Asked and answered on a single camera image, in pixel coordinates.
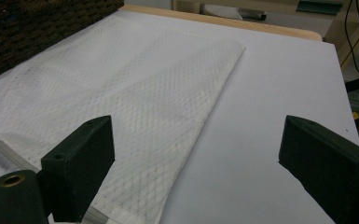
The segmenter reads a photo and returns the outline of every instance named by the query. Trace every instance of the table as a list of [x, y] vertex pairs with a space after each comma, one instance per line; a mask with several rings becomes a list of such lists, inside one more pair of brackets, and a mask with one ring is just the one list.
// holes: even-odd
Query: table
[[161, 223], [333, 223], [279, 165], [278, 152], [288, 114], [359, 145], [334, 46], [255, 32], [262, 31], [256, 25], [246, 30], [194, 22], [198, 16], [176, 12], [162, 18], [125, 10], [116, 15], [247, 47], [173, 184]]
[[[328, 16], [323, 14], [314, 14], [306, 12], [297, 12], [298, 0], [173, 0], [173, 9], [180, 11], [200, 12], [200, 3], [212, 4], [226, 7], [239, 7], [252, 10], [271, 11], [284, 14], [294, 14], [298, 16], [317, 17], [333, 20], [330, 25], [324, 41], [336, 46], [337, 54], [341, 67], [345, 67], [351, 61], [351, 49], [347, 43], [345, 35], [344, 20], [350, 0], [333, 0], [328, 2], [343, 3], [343, 7], [337, 16]], [[359, 19], [356, 12], [355, 2], [353, 1], [348, 17], [348, 32], [354, 49], [359, 49]]]

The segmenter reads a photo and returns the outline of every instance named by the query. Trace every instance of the wicker basket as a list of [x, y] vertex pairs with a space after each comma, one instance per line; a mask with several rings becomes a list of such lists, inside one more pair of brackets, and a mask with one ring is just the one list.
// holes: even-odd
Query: wicker basket
[[123, 0], [0, 0], [0, 74], [123, 5]]

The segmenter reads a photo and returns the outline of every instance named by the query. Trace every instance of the folded white cloth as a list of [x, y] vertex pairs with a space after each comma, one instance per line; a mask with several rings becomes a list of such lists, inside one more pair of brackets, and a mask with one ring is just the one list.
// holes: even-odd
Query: folded white cloth
[[111, 115], [116, 161], [92, 205], [110, 223], [158, 223], [243, 50], [110, 16], [0, 79], [0, 140], [40, 169], [80, 124]]

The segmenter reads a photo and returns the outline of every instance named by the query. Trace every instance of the white table surface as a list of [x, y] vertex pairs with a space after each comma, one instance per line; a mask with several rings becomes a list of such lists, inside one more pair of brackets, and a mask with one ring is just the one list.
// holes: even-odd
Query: white table surface
[[359, 145], [333, 45], [126, 11], [115, 14], [234, 39], [246, 47], [173, 184], [161, 223], [333, 223], [278, 163], [286, 115], [319, 122]]

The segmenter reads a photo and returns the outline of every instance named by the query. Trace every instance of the woven basket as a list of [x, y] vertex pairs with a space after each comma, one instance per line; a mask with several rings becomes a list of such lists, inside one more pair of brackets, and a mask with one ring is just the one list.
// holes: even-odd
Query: woven basket
[[123, 0], [0, 0], [0, 74], [123, 5]]

